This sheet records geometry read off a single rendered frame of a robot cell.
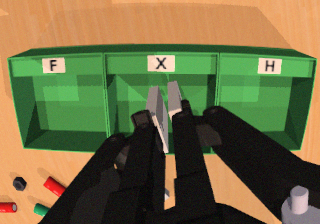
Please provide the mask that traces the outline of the green aa battery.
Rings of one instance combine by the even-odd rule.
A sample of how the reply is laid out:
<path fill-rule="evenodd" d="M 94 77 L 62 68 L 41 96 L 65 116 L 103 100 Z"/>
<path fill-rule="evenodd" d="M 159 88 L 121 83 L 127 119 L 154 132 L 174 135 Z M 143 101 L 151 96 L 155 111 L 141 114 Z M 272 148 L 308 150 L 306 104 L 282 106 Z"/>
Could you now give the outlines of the green aa battery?
<path fill-rule="evenodd" d="M 36 203 L 33 212 L 44 217 L 45 214 L 49 211 L 49 209 L 50 208 L 48 208 L 48 207 L 46 207 L 44 205 Z"/>

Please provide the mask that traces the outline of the green three-compartment bin rack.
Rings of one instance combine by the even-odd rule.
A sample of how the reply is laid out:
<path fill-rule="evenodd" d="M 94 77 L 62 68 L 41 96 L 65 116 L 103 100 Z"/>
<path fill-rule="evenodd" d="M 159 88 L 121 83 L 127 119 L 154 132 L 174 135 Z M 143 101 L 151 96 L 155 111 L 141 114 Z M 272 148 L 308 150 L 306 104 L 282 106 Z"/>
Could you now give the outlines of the green three-compartment bin rack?
<path fill-rule="evenodd" d="M 193 115 L 222 106 L 301 151 L 317 60 L 286 48 L 105 44 L 33 48 L 7 63 L 23 149 L 95 153 L 111 135 L 133 134 L 130 117 L 145 110 L 149 88 L 159 86 L 168 113 L 174 80 Z M 168 150 L 174 155 L 169 113 Z"/>

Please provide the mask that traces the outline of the red battery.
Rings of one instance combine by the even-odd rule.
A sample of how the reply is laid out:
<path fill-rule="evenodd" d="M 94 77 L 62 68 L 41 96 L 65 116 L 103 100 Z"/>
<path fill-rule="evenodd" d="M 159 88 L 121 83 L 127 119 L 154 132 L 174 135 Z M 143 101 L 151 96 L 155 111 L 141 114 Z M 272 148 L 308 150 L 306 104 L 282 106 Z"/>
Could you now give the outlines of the red battery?
<path fill-rule="evenodd" d="M 66 189 L 65 186 L 63 186 L 61 183 L 56 181 L 54 178 L 49 176 L 47 180 L 45 181 L 44 185 L 48 190 L 52 191 L 54 194 L 56 194 L 58 197 L 64 192 Z"/>
<path fill-rule="evenodd" d="M 17 205 L 14 202 L 0 202 L 0 212 L 15 213 L 17 211 Z"/>

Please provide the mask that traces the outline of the black hex nut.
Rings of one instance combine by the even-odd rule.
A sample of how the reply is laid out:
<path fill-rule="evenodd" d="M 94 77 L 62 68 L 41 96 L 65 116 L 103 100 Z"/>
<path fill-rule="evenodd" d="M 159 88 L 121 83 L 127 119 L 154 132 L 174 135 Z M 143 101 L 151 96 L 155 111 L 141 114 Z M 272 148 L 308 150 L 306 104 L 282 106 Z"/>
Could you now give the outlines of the black hex nut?
<path fill-rule="evenodd" d="M 16 177 L 13 180 L 12 185 L 17 191 L 24 191 L 24 189 L 26 188 L 27 182 L 22 177 Z"/>

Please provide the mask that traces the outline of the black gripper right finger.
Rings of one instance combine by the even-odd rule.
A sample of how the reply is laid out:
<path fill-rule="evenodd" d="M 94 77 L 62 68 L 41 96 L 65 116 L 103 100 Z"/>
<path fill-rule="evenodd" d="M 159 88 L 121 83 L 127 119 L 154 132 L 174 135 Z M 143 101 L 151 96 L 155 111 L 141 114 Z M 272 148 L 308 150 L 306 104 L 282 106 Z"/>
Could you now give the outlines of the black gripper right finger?
<path fill-rule="evenodd" d="M 211 146 L 282 224 L 320 224 L 320 165 L 302 160 L 222 106 L 193 115 L 177 80 L 167 85 L 176 224 L 221 224 L 203 146 Z"/>

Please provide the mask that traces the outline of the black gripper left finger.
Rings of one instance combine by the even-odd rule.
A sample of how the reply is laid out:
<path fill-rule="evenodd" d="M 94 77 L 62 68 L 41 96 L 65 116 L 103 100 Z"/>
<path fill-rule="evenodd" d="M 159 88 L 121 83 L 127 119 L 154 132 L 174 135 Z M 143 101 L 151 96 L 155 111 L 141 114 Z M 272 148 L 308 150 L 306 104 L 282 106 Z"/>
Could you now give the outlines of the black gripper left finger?
<path fill-rule="evenodd" d="M 38 224 L 141 224 L 143 211 L 164 210 L 168 113 L 158 85 L 131 120 L 133 136 L 108 137 Z"/>

